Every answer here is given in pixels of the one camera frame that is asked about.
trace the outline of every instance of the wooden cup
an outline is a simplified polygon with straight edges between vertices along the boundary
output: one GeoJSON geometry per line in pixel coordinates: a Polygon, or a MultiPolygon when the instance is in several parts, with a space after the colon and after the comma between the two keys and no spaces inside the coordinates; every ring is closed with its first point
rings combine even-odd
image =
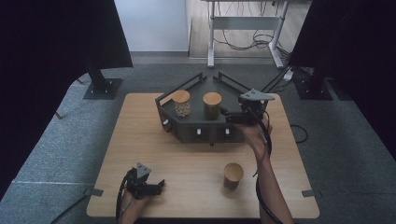
{"type": "Polygon", "coordinates": [[[224,167],[224,187],[234,190],[244,177],[244,169],[238,163],[231,162],[224,167]]]}

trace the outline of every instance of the human hand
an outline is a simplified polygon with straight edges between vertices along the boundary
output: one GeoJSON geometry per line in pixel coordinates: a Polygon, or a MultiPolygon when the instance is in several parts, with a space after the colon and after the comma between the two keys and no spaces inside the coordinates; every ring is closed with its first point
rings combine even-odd
{"type": "Polygon", "coordinates": [[[144,208],[151,198],[152,196],[146,196],[137,200],[128,190],[125,190],[121,199],[120,224],[135,223],[142,215],[144,208]]]}
{"type": "MultiPolygon", "coordinates": [[[[272,131],[272,126],[269,125],[268,121],[266,118],[263,119],[263,124],[268,130],[268,133],[271,133],[272,131]]],[[[264,144],[263,141],[263,132],[262,128],[260,127],[259,124],[256,124],[254,126],[247,126],[244,124],[235,124],[234,125],[238,130],[242,132],[242,134],[245,136],[245,139],[247,143],[250,145],[250,147],[253,149],[257,163],[261,162],[264,159],[269,160],[269,153],[268,149],[266,148],[266,145],[264,144]]]]}

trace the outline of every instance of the cup lid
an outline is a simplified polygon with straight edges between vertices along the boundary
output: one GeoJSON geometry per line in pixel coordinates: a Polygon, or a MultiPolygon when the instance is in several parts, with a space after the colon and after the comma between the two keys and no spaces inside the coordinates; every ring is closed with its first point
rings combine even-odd
{"type": "Polygon", "coordinates": [[[221,95],[217,92],[208,92],[204,95],[204,102],[207,105],[218,105],[221,102],[221,95]]]}
{"type": "Polygon", "coordinates": [[[176,103],[186,103],[190,100],[190,93],[183,90],[175,91],[172,94],[172,100],[176,103]]]}

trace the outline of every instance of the black cable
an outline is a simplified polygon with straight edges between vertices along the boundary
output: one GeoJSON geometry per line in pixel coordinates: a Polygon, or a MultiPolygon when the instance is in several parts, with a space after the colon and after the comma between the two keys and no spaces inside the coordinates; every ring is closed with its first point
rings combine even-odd
{"type": "Polygon", "coordinates": [[[268,114],[268,112],[267,111],[264,111],[264,114],[267,116],[267,127],[268,127],[268,129],[270,128],[270,115],[268,114]]]}
{"type": "MultiPolygon", "coordinates": [[[[233,5],[233,2],[232,2],[232,3],[230,4],[230,6],[228,7],[226,14],[228,13],[228,11],[230,10],[230,7],[231,7],[232,5],[233,5]]],[[[221,16],[221,11],[220,11],[219,3],[218,3],[218,5],[217,5],[217,7],[218,7],[219,15],[221,16]]],[[[261,2],[260,7],[261,7],[261,8],[260,8],[261,16],[263,16],[264,13],[265,13],[266,2],[264,2],[264,7],[262,7],[262,2],[261,2]]],[[[279,9],[279,1],[277,1],[277,5],[276,5],[276,16],[277,16],[278,9],[279,9]]],[[[209,7],[207,7],[207,15],[208,15],[208,18],[209,18],[209,7]]],[[[238,3],[238,7],[237,7],[237,15],[239,15],[239,3],[238,3]]],[[[236,46],[236,45],[231,44],[231,43],[227,40],[227,37],[226,37],[225,33],[228,32],[228,31],[222,30],[222,32],[223,32],[223,37],[224,37],[224,39],[225,39],[225,42],[224,42],[224,41],[219,41],[219,40],[217,40],[216,38],[213,38],[214,41],[216,41],[217,43],[220,43],[220,44],[228,45],[231,49],[235,49],[235,50],[248,50],[248,49],[252,49],[252,48],[254,48],[254,47],[257,47],[258,49],[267,48],[267,47],[268,47],[268,44],[273,40],[274,34],[275,34],[275,31],[274,31],[274,32],[273,32],[273,35],[266,35],[266,34],[264,34],[264,35],[256,35],[257,32],[258,32],[258,31],[256,31],[256,32],[254,33],[254,35],[253,35],[253,42],[250,44],[250,46],[247,46],[247,47],[238,47],[238,46],[236,46]],[[258,37],[258,36],[265,36],[265,35],[266,35],[266,36],[270,36],[271,39],[270,39],[269,41],[266,41],[266,40],[257,40],[257,39],[256,39],[256,37],[258,37]]],[[[280,59],[281,59],[281,60],[286,60],[286,59],[288,59],[288,57],[289,57],[290,54],[282,48],[280,42],[278,42],[278,43],[279,43],[279,46],[276,46],[276,48],[277,48],[277,49],[280,51],[280,53],[281,53],[281,56],[282,56],[282,57],[281,57],[280,59]]]]}
{"type": "Polygon", "coordinates": [[[269,85],[271,85],[271,83],[273,83],[277,78],[279,78],[279,76],[282,75],[283,72],[285,72],[286,69],[289,70],[290,67],[289,67],[289,66],[286,66],[280,73],[278,73],[274,79],[272,79],[264,88],[262,88],[262,92],[264,92],[264,90],[265,90],[269,85]]]}
{"type": "Polygon", "coordinates": [[[259,199],[260,205],[262,206],[262,209],[264,209],[265,213],[268,214],[268,216],[276,223],[276,224],[283,224],[283,222],[281,222],[279,220],[279,218],[277,218],[275,216],[275,214],[273,212],[271,212],[271,210],[267,207],[267,205],[265,204],[264,200],[262,199],[262,193],[260,192],[260,184],[259,184],[259,178],[257,177],[256,179],[256,194],[257,194],[257,198],[259,199]]]}
{"type": "MultiPolygon", "coordinates": [[[[271,136],[268,132],[269,129],[269,114],[265,112],[265,114],[268,117],[268,129],[265,128],[265,125],[262,123],[262,120],[259,119],[257,117],[257,115],[251,110],[251,108],[249,106],[246,106],[245,109],[251,114],[251,116],[253,116],[253,118],[259,122],[260,127],[262,128],[262,131],[264,132],[264,138],[266,140],[265,145],[267,145],[267,150],[268,150],[268,154],[271,155],[271,151],[272,151],[272,141],[271,141],[271,136]]],[[[262,209],[264,209],[265,213],[268,214],[268,216],[276,223],[276,224],[283,224],[276,216],[273,212],[271,212],[271,210],[267,207],[267,205],[265,204],[264,200],[262,199],[262,194],[260,192],[260,184],[259,184],[259,178],[257,177],[256,179],[256,194],[257,194],[257,198],[259,199],[260,205],[262,206],[262,209]]]]}
{"type": "MultiPolygon", "coordinates": [[[[288,71],[291,69],[290,66],[287,66],[287,67],[288,67],[288,69],[286,70],[285,73],[282,73],[283,75],[286,74],[286,73],[288,73],[288,71]]],[[[271,89],[273,89],[273,88],[280,82],[280,80],[282,80],[282,79],[283,79],[283,77],[281,77],[280,79],[278,79],[277,82],[276,82],[266,93],[269,93],[269,92],[271,91],[271,89]]]]}
{"type": "Polygon", "coordinates": [[[283,84],[283,85],[281,85],[281,86],[277,86],[277,87],[274,89],[274,93],[275,93],[275,92],[282,92],[282,91],[284,91],[284,90],[286,89],[286,87],[289,86],[290,83],[291,83],[291,81],[289,80],[289,81],[286,81],[285,84],[283,84]]]}
{"type": "Polygon", "coordinates": [[[293,127],[299,128],[299,129],[303,130],[303,132],[305,133],[305,138],[304,138],[303,140],[300,140],[300,141],[297,141],[297,140],[296,140],[296,143],[297,143],[297,144],[303,143],[303,142],[305,142],[306,140],[308,140],[308,132],[306,131],[305,128],[303,128],[302,126],[297,125],[297,124],[291,124],[290,127],[291,127],[291,128],[293,128],[293,127]]]}
{"type": "Polygon", "coordinates": [[[70,211],[74,206],[76,206],[77,204],[79,204],[79,203],[81,203],[84,199],[86,199],[87,197],[88,197],[88,195],[86,194],[84,192],[84,195],[80,198],[80,199],[78,199],[75,203],[73,203],[72,205],[70,205],[68,208],[66,208],[66,210],[64,210],[59,216],[57,216],[55,219],[53,219],[52,221],[51,221],[51,223],[50,224],[54,224],[54,223],[57,223],[58,221],[59,221],[59,219],[61,219],[63,216],[64,216],[64,214],[66,214],[68,211],[70,211]]]}
{"type": "Polygon", "coordinates": [[[119,194],[117,196],[117,205],[116,205],[116,222],[117,223],[119,222],[119,218],[120,218],[121,196],[122,196],[123,190],[125,189],[125,182],[126,182],[126,179],[128,178],[128,174],[129,174],[129,172],[122,179],[119,194]]]}
{"type": "Polygon", "coordinates": [[[247,8],[248,8],[248,11],[249,11],[249,13],[250,13],[250,16],[253,16],[253,15],[251,14],[250,2],[247,2],[247,8]]]}

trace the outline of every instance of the black curtain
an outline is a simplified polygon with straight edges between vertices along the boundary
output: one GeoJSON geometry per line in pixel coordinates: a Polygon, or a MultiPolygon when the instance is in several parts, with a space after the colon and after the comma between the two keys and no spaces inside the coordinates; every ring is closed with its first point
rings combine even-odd
{"type": "Polygon", "coordinates": [[[133,65],[113,0],[1,1],[0,15],[3,197],[69,86],[87,73],[84,59],[99,69],[133,65]]]}
{"type": "Polygon", "coordinates": [[[289,65],[333,77],[396,159],[394,8],[386,0],[314,0],[289,65]]]}

